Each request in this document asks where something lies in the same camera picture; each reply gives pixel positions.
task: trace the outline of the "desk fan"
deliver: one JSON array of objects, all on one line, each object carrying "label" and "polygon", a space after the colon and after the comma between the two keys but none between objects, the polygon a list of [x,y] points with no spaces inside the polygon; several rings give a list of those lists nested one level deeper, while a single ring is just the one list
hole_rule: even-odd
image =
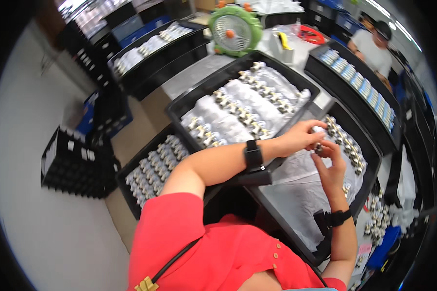
[{"label": "desk fan", "polygon": [[242,57],[254,50],[262,37],[262,25],[248,3],[241,8],[237,5],[225,6],[225,1],[221,1],[212,13],[209,28],[217,54]]}]

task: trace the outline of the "red shirt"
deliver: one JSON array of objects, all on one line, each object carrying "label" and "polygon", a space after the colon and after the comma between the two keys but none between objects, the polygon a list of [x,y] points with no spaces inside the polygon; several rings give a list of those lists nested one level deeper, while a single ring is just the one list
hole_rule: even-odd
[{"label": "red shirt", "polygon": [[[203,225],[203,201],[174,193],[146,202],[129,258],[128,290],[151,279],[190,242],[202,238],[157,280],[159,291],[237,290],[254,273],[274,269],[282,289],[324,287],[314,271],[277,239],[260,228],[226,215]],[[325,278],[329,287],[345,284]]]}]

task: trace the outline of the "black cap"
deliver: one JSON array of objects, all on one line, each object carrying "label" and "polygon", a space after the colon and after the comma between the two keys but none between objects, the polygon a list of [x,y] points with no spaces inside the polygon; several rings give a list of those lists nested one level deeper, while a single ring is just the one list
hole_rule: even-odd
[{"label": "black cap", "polygon": [[392,38],[392,31],[387,23],[385,23],[383,21],[377,21],[374,24],[374,28],[386,40],[390,40]]}]

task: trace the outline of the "workbench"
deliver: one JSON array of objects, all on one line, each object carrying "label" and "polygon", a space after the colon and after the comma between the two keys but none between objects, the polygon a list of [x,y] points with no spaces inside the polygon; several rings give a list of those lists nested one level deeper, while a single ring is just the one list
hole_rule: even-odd
[{"label": "workbench", "polygon": [[[258,43],[256,49],[268,55],[273,56],[272,51],[268,46],[271,33],[272,33],[272,29],[264,30],[262,39]],[[296,72],[298,72],[299,74],[310,80],[313,84],[315,84],[320,89],[320,94],[315,98],[314,104],[318,106],[321,110],[324,110],[324,108],[330,104],[330,101],[333,97],[326,90],[324,90],[320,85],[318,85],[314,80],[312,80],[309,76],[307,76],[304,73],[304,66],[306,64],[309,51],[317,47],[317,45],[302,40],[290,41],[289,44],[295,50],[292,69],[294,69]],[[207,45],[207,50],[208,50],[207,57],[196,62],[192,66],[186,68],[185,70],[178,73],[177,75],[175,75],[173,78],[169,79],[167,82],[165,82],[162,85],[162,89],[169,96],[171,100],[174,100],[176,97],[180,96],[183,92],[188,91],[190,88],[194,87],[196,83],[206,78],[207,76],[218,70],[219,68],[235,60],[233,57],[229,57],[227,55],[216,55],[213,51],[212,42]],[[391,154],[383,157],[378,172],[380,189],[383,191],[385,191],[385,187],[388,182],[390,166],[391,166]],[[369,236],[364,236],[364,226],[368,219],[370,219],[370,215],[362,210],[357,218],[357,224],[356,224],[358,246],[371,242]],[[323,262],[319,266],[319,270],[323,271],[323,269],[325,268],[328,262],[329,259]],[[350,288],[354,282],[360,279],[361,279],[361,275],[353,276],[347,287]]]}]

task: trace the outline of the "gold buckle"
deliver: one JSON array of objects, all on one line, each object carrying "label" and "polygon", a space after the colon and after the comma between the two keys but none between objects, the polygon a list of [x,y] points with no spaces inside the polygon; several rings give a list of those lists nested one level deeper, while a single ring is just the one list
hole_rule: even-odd
[{"label": "gold buckle", "polygon": [[159,288],[159,285],[152,283],[151,278],[146,276],[143,281],[134,287],[136,291],[156,291]]}]

